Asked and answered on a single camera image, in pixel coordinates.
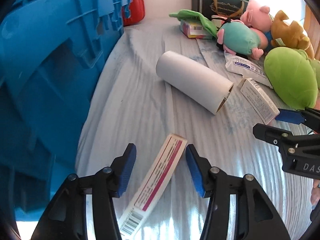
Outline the large green plush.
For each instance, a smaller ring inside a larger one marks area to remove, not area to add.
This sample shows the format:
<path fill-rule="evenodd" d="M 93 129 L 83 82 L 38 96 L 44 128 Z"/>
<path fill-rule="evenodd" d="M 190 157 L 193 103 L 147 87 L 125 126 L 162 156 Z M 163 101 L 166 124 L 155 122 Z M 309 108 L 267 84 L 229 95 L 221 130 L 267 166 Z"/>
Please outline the large green plush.
<path fill-rule="evenodd" d="M 264 59 L 264 71 L 274 91 L 289 107 L 313 108 L 319 99 L 319 60 L 301 49 L 277 47 Z"/>

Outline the white medicine box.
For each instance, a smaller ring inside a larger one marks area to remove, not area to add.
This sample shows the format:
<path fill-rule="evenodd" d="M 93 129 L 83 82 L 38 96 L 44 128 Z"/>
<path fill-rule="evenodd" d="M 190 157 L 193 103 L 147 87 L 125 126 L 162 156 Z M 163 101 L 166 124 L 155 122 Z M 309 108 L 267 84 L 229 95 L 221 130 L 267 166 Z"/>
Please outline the white medicine box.
<path fill-rule="evenodd" d="M 274 120 L 280 111 L 260 85 L 252 78 L 242 79 L 240 92 L 251 104 L 265 125 Z"/>

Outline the long white pink box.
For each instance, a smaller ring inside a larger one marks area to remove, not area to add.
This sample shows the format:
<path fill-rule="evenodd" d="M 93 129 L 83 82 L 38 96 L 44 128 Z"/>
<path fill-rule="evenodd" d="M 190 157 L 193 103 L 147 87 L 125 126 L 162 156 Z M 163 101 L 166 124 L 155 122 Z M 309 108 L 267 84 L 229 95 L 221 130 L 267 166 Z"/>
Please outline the long white pink box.
<path fill-rule="evenodd" d="M 120 235 L 132 239 L 147 220 L 172 178 L 187 139 L 169 134 L 137 192 L 119 219 Z"/>

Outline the white plastic packet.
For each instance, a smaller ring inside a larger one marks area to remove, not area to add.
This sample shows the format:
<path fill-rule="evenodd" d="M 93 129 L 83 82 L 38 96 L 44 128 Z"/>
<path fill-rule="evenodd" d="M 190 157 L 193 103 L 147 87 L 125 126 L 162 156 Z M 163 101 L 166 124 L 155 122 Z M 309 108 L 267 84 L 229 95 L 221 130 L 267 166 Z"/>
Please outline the white plastic packet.
<path fill-rule="evenodd" d="M 243 57 L 236 56 L 227 52 L 224 52 L 224 56 L 226 61 L 225 67 L 229 72 L 240 74 L 244 78 L 252 78 L 258 83 L 270 87 L 271 89 L 273 88 L 263 68 L 261 68 L 257 64 L 244 59 Z"/>

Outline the brown bear plush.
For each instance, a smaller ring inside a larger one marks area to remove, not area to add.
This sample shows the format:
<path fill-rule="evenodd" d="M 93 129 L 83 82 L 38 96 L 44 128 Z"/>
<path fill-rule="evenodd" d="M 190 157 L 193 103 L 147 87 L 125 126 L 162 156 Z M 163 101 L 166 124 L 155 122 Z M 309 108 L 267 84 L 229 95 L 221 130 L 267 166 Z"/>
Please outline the brown bear plush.
<path fill-rule="evenodd" d="M 271 25 L 271 45 L 273 47 L 288 47 L 305 51 L 310 59 L 315 58 L 315 52 L 310 38 L 304 34 L 303 27 L 296 21 L 287 24 L 288 16 L 282 10 L 278 11 Z"/>

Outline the teal pig plush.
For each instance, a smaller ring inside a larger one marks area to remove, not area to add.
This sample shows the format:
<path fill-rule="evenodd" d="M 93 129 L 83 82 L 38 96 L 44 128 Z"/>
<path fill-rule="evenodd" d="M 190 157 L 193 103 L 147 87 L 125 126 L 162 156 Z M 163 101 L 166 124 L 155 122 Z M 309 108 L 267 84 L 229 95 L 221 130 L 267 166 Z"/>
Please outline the teal pig plush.
<path fill-rule="evenodd" d="M 240 20 L 231 20 L 217 31 L 217 44 L 227 53 L 250 56 L 259 60 L 268 46 L 268 39 L 258 29 L 249 28 Z"/>

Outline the pink pig plush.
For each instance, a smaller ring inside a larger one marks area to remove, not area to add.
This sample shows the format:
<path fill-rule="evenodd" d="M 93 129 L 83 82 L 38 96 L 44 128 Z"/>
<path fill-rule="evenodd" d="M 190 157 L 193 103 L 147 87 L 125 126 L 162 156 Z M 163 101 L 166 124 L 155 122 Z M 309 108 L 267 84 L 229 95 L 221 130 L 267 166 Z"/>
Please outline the pink pig plush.
<path fill-rule="evenodd" d="M 270 7 L 260 6 L 256 1 L 248 2 L 246 11 L 240 17 L 240 20 L 248 27 L 258 29 L 263 33 L 271 30 L 272 17 L 270 15 Z"/>

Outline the white paper roll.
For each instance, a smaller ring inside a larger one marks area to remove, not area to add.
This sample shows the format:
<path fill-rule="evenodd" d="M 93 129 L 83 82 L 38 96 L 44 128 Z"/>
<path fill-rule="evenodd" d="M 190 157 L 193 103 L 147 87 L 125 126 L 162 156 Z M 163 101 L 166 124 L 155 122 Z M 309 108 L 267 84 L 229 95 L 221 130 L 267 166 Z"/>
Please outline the white paper roll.
<path fill-rule="evenodd" d="M 173 51 L 161 55 L 156 74 L 214 115 L 228 99 L 234 83 L 210 68 Z"/>

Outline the black gift box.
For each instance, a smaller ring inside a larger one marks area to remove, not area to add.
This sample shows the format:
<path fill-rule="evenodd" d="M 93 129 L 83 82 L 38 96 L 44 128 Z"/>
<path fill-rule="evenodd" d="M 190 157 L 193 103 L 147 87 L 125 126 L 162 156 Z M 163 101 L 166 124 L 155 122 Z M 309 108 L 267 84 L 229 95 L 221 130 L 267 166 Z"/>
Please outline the black gift box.
<path fill-rule="evenodd" d="M 249 0 L 191 0 L 191 9 L 204 17 L 226 17 L 239 20 L 246 11 Z"/>

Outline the colourful small box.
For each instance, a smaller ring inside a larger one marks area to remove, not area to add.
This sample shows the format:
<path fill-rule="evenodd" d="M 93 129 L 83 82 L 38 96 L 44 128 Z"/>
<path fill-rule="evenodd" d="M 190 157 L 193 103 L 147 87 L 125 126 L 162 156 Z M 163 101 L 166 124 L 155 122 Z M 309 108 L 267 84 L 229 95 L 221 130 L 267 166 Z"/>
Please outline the colourful small box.
<path fill-rule="evenodd" d="M 211 40 L 213 38 L 213 35 L 206 31 L 201 22 L 196 20 L 181 20 L 180 30 L 187 38 L 205 40 Z"/>

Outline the green cloth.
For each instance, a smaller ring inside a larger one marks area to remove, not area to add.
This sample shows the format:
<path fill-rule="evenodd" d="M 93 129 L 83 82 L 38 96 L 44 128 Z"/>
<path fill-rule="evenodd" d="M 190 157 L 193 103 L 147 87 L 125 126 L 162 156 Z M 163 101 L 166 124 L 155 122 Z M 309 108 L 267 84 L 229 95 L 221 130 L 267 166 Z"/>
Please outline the green cloth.
<path fill-rule="evenodd" d="M 177 18 L 179 21 L 181 20 L 198 20 L 204 29 L 208 31 L 213 37 L 216 38 L 217 35 L 217 27 L 216 25 L 203 16 L 200 12 L 196 12 L 193 10 L 182 9 L 178 12 L 172 12 L 169 14 L 169 17 Z"/>

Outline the blue plastic crate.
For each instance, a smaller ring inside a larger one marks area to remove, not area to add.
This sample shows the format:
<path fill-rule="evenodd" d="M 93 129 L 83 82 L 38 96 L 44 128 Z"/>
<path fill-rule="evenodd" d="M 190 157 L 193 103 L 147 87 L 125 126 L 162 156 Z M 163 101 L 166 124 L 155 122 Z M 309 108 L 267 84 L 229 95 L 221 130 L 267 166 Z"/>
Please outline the blue plastic crate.
<path fill-rule="evenodd" d="M 16 0 L 1 22 L 1 209 L 36 221 L 74 171 L 131 0 Z"/>

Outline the red plastic case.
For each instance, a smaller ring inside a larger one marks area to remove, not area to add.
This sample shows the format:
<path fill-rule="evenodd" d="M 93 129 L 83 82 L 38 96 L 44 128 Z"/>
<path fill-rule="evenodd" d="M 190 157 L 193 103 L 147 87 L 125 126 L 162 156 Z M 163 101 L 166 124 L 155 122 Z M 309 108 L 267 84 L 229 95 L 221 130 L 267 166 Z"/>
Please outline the red plastic case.
<path fill-rule="evenodd" d="M 141 22 L 145 17 L 144 0 L 131 0 L 129 5 L 130 17 L 125 17 L 123 12 L 124 26 L 135 25 Z"/>

